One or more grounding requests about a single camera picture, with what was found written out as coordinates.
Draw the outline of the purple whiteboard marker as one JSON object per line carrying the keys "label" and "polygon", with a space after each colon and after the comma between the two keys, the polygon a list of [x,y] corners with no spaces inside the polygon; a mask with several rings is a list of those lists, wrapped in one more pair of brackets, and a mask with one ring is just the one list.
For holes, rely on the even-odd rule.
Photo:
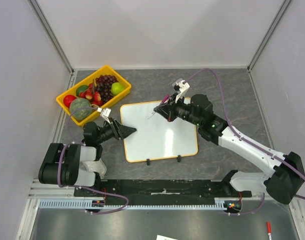
{"label": "purple whiteboard marker", "polygon": [[[158,106],[160,106],[160,105],[166,103],[166,102],[168,101],[169,97],[170,97],[170,96],[167,94],[167,95],[163,98],[163,100],[159,103]],[[152,117],[154,116],[155,113],[156,113],[156,112],[153,111],[153,112],[151,113],[151,115],[148,117],[148,120],[149,120],[150,118],[152,118]]]}

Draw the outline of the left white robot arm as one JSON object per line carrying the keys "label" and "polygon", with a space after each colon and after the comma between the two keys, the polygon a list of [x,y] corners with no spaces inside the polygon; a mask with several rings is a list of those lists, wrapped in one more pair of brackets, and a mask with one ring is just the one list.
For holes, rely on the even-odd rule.
{"label": "left white robot arm", "polygon": [[101,176],[98,170],[80,168],[82,162],[102,163],[102,143],[114,138],[124,140],[137,129],[119,123],[113,118],[98,126],[90,121],[83,126],[81,144],[51,143],[38,172],[41,184],[63,186],[85,186],[92,197],[102,192]]}

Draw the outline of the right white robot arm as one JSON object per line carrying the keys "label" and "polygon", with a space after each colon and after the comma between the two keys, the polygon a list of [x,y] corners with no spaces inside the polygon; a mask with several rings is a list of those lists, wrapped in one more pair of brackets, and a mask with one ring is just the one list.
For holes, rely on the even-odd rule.
{"label": "right white robot arm", "polygon": [[204,94],[195,94],[189,103],[174,94],[153,111],[168,122],[177,118],[197,127],[200,136],[251,162],[260,172],[230,171],[221,184],[222,193],[233,197],[238,192],[267,193],[277,202],[288,205],[304,183],[301,157],[266,147],[229,126],[228,122],[213,111],[213,104]]}

